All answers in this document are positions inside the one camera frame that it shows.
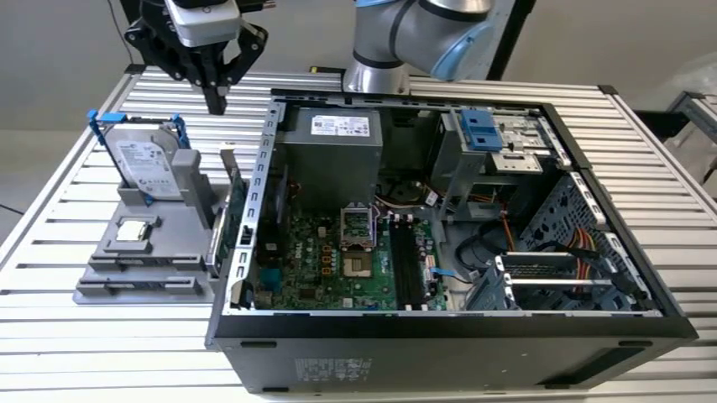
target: cable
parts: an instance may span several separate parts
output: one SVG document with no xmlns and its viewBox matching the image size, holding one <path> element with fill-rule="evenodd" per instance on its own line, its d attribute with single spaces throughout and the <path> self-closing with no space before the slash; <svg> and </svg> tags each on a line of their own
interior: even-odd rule
<svg viewBox="0 0 717 403">
<path fill-rule="evenodd" d="M 112 14 L 112 22 L 115 23 L 116 34 L 120 36 L 121 44 L 124 45 L 124 49 L 127 50 L 127 56 L 129 56 L 129 63 L 133 65 L 135 58 L 132 57 L 132 52 L 129 51 L 129 47 L 127 45 L 127 41 L 124 40 L 124 36 L 121 35 L 120 25 L 116 22 L 115 6 L 112 5 L 112 0 L 108 0 L 108 6 L 109 6 L 109 13 Z"/>
<path fill-rule="evenodd" d="M 577 247 L 579 249 L 582 249 L 582 232 L 581 232 L 581 229 L 575 228 L 574 231 L 575 231 L 575 233 L 578 235 Z M 582 261 L 579 259 L 577 259 L 577 262 L 578 262 L 577 280 L 581 280 L 581 278 L 582 278 Z"/>
<path fill-rule="evenodd" d="M 477 226 L 475 226 L 475 229 L 474 229 L 473 231 L 470 231 L 470 236 L 471 236 L 471 237 L 478 233 L 478 229 L 481 229 L 481 226 L 479 226 L 479 225 L 477 225 Z M 473 256 L 475 257 L 475 260 L 477 260 L 478 262 L 482 262 L 483 259 L 481 258 L 481 256 L 478 256 L 478 253 L 477 253 L 477 251 L 475 251 L 475 244 L 473 245 L 473 247 L 470 247 L 470 252 L 473 252 Z"/>
<path fill-rule="evenodd" d="M 515 251 L 515 243 L 513 242 L 511 229 L 507 227 L 506 215 L 501 213 L 501 221 L 503 222 L 505 238 L 507 239 L 507 250 L 513 252 Z"/>
<path fill-rule="evenodd" d="M 374 197 L 375 197 L 375 199 L 376 199 L 380 203 L 383 203 L 386 206 L 388 206 L 388 207 L 391 207 L 391 208 L 395 208 L 395 209 L 423 207 L 422 204 L 394 204 L 394 203 L 391 203 L 391 202 L 383 200 L 383 199 L 379 197 L 379 195 L 375 195 Z"/>
<path fill-rule="evenodd" d="M 595 241 L 593 240 L 593 237 L 590 236 L 589 232 L 585 229 L 582 229 L 582 234 L 585 235 L 586 245 L 589 243 L 590 250 L 597 251 Z M 587 280 L 589 279 L 589 274 L 590 274 L 590 265 L 587 263 L 585 264 L 585 270 L 583 271 L 585 271 L 583 278 L 585 278 L 585 280 Z"/>
<path fill-rule="evenodd" d="M 152 6 L 164 7 L 163 0 L 141 0 L 145 3 L 149 3 Z"/>
<path fill-rule="evenodd" d="M 506 252 L 505 248 L 501 248 L 494 243 L 491 243 L 487 239 L 485 239 L 485 235 L 495 228 L 501 226 L 501 222 L 498 220 L 489 221 L 478 227 L 478 232 L 474 235 L 470 235 L 459 244 L 455 246 L 454 249 L 454 259 L 457 263 L 469 271 L 478 271 L 482 272 L 489 268 L 489 265 L 478 259 L 482 266 L 475 266 L 473 264 L 467 264 L 463 260 L 463 250 L 473 245 L 474 243 L 479 243 L 481 246 L 494 255 L 503 254 Z"/>
<path fill-rule="evenodd" d="M 446 275 L 447 277 L 453 277 L 457 281 L 462 282 L 463 284 L 473 284 L 473 282 L 463 280 L 454 270 L 443 270 L 443 269 L 438 269 L 436 267 L 434 267 L 430 270 L 430 272 L 435 273 L 436 275 Z"/>
<path fill-rule="evenodd" d="M 436 190 L 430 184 L 427 181 L 423 182 L 423 186 L 426 186 L 426 188 L 432 191 L 438 196 L 440 197 L 444 197 L 446 196 L 446 192 L 444 191 L 439 191 Z M 505 203 L 495 198 L 495 195 L 478 195 L 478 194 L 471 194 L 470 195 L 470 199 L 474 201 L 474 202 L 483 202 L 483 203 L 499 203 L 501 205 L 503 205 L 503 209 L 505 209 Z"/>
<path fill-rule="evenodd" d="M 8 212 L 15 212 L 19 215 L 24 215 L 24 211 L 17 210 L 16 208 L 12 208 L 9 206 L 5 206 L 3 203 L 0 203 L 0 208 L 4 208 Z"/>
</svg>

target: metal rail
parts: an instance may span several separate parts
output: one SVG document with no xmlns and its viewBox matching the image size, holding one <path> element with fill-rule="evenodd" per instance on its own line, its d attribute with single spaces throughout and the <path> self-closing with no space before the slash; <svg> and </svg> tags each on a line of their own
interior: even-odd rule
<svg viewBox="0 0 717 403">
<path fill-rule="evenodd" d="M 226 181 L 219 145 L 246 150 L 251 173 L 272 87 L 336 91 L 338 75 L 250 74 L 227 97 L 226 116 L 159 70 L 124 76 L 105 109 L 145 117 L 181 113 L 201 169 Z M 509 396 L 454 393 L 307 396 L 307 400 L 561 400 L 601 403 L 717 399 L 717 213 L 622 99 L 595 86 L 414 78 L 414 94 L 550 102 L 586 151 L 599 181 L 700 341 L 590 391 Z M 115 210 L 119 176 L 84 133 L 0 247 L 0 400 L 214 400 L 247 398 L 219 353 L 204 350 L 207 306 L 76 306 L 72 290 Z"/>
<path fill-rule="evenodd" d="M 710 197 L 717 198 L 717 96 L 682 92 L 669 108 L 690 123 L 667 144 Z"/>
</svg>

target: white sticker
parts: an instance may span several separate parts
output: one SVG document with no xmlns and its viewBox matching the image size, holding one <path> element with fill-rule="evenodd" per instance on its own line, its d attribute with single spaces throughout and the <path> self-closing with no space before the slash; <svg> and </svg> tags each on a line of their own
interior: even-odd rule
<svg viewBox="0 0 717 403">
<path fill-rule="evenodd" d="M 295 359 L 296 378 L 303 382 L 368 380 L 372 359 Z"/>
<path fill-rule="evenodd" d="M 311 119 L 311 134 L 319 136 L 368 137 L 368 118 L 356 116 L 316 115 Z"/>
<path fill-rule="evenodd" d="M 116 147 L 139 190 L 157 199 L 181 196 L 161 147 L 129 140 L 117 141 Z"/>
<path fill-rule="evenodd" d="M 428 197 L 426 197 L 426 204 L 431 207 L 435 205 L 435 201 L 438 200 L 438 193 L 434 191 L 430 191 Z"/>
</svg>

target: orange wire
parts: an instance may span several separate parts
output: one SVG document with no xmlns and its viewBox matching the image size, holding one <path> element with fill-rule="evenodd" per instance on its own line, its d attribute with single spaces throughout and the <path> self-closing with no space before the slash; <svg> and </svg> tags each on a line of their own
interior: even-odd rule
<svg viewBox="0 0 717 403">
<path fill-rule="evenodd" d="M 577 241 L 577 233 L 573 233 L 573 239 L 570 239 L 570 243 L 567 244 L 569 248 L 573 248 L 574 242 Z"/>
<path fill-rule="evenodd" d="M 582 231 L 581 228 L 574 229 L 578 236 L 578 248 L 582 249 Z M 577 259 L 578 270 L 577 270 L 577 280 L 582 280 L 582 261 Z"/>
<path fill-rule="evenodd" d="M 503 218 L 505 236 L 507 237 L 507 248 L 513 252 L 515 250 L 515 243 L 513 242 L 511 229 L 507 226 L 507 220 L 505 219 L 505 214 L 501 214 L 501 216 Z"/>
<path fill-rule="evenodd" d="M 585 244 L 586 244 L 586 246 L 590 247 L 590 250 L 595 251 L 597 247 L 595 247 L 595 241 L 593 240 L 593 237 L 590 236 L 589 232 L 585 229 L 582 229 L 582 233 L 585 234 L 585 239 L 586 239 Z M 589 277 L 589 273 L 590 273 L 590 265 L 585 264 L 585 280 Z"/>
</svg>

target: black cable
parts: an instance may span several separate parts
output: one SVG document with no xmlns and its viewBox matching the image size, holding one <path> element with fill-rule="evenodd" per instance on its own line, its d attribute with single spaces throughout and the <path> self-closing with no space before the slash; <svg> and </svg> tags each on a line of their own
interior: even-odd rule
<svg viewBox="0 0 717 403">
<path fill-rule="evenodd" d="M 458 275 L 450 275 L 449 277 L 450 277 L 451 279 L 454 279 L 455 281 L 463 283 L 463 284 L 473 284 L 471 281 L 466 281 L 466 280 L 458 278 Z"/>
<path fill-rule="evenodd" d="M 481 229 L 481 227 L 477 225 L 475 229 L 470 231 L 470 236 L 474 236 L 478 233 L 478 229 Z M 473 245 L 473 248 L 470 248 L 470 252 L 473 252 L 473 256 L 475 257 L 475 259 L 482 262 L 483 260 L 481 259 L 481 256 L 478 256 L 478 253 L 475 251 L 475 245 Z"/>
<path fill-rule="evenodd" d="M 115 6 L 112 6 L 112 0 L 108 0 L 108 6 L 109 6 L 109 13 L 112 14 L 112 22 L 115 23 L 116 34 L 120 36 L 121 44 L 124 45 L 124 49 L 127 50 L 127 56 L 129 56 L 129 63 L 133 65 L 135 58 L 132 57 L 132 52 L 129 51 L 127 41 L 124 40 L 124 35 L 121 35 L 120 25 L 116 22 Z"/>
<path fill-rule="evenodd" d="M 458 246 L 455 246 L 455 249 L 454 249 L 454 259 L 455 261 L 458 262 L 458 264 L 465 268 L 467 269 L 469 271 L 478 271 L 478 272 L 482 272 L 483 270 L 486 270 L 489 268 L 489 265 L 486 263 L 483 263 L 481 261 L 481 259 L 478 261 L 481 261 L 482 263 L 482 266 L 475 266 L 473 264 L 467 264 L 466 261 L 463 260 L 463 250 L 471 246 L 475 242 L 478 242 L 478 239 L 481 239 L 483 237 L 483 231 L 486 231 L 486 224 L 482 224 L 479 227 L 478 227 L 478 232 L 475 235 L 470 235 L 459 244 Z"/>
<path fill-rule="evenodd" d="M 502 225 L 503 223 L 501 222 L 501 220 L 486 222 L 483 225 L 481 225 L 481 228 L 478 229 L 478 234 L 477 234 L 477 239 L 475 239 L 477 242 L 481 244 L 481 246 L 495 255 L 503 254 L 505 252 L 507 252 L 507 248 L 502 248 L 498 245 L 495 245 L 491 241 L 489 241 L 485 238 L 485 235 L 490 231 L 493 231 L 495 228 L 499 228 Z"/>
<path fill-rule="evenodd" d="M 714 173 L 714 168 L 710 168 L 709 171 L 705 173 L 705 176 L 702 176 L 702 183 L 706 183 L 706 181 L 709 181 L 709 177 L 713 175 Z"/>
<path fill-rule="evenodd" d="M 24 212 L 21 210 L 17 210 L 16 208 L 12 208 L 9 206 L 5 206 L 3 203 L 0 203 L 0 208 L 4 208 L 8 212 L 15 212 L 16 214 L 24 215 Z"/>
</svg>

